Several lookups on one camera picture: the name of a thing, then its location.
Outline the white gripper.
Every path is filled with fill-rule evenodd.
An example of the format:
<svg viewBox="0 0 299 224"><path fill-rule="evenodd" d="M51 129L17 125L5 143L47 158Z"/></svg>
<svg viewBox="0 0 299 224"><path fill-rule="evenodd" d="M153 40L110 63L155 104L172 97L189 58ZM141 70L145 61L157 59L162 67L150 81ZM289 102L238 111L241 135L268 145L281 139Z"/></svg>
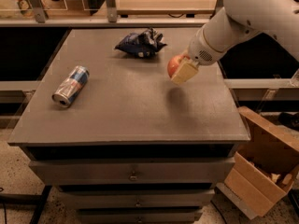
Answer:
<svg viewBox="0 0 299 224"><path fill-rule="evenodd" d="M187 48L188 57L184 58L171 78L171 81L180 85L198 73L199 65L211 65L223 57L222 52L218 52L208 45L204 36L204 28L200 28L192 37Z"/></svg>

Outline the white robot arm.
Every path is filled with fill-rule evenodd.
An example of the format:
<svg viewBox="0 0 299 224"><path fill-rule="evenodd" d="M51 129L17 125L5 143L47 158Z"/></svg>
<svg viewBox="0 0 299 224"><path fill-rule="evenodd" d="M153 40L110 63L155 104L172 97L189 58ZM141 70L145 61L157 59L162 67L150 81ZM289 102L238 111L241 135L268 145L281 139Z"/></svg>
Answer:
<svg viewBox="0 0 299 224"><path fill-rule="evenodd" d="M219 61L232 47L260 33L277 41L299 60L299 4L295 0L223 0L223 7L192 37L183 53L173 57L167 72L180 85L201 66Z"/></svg>

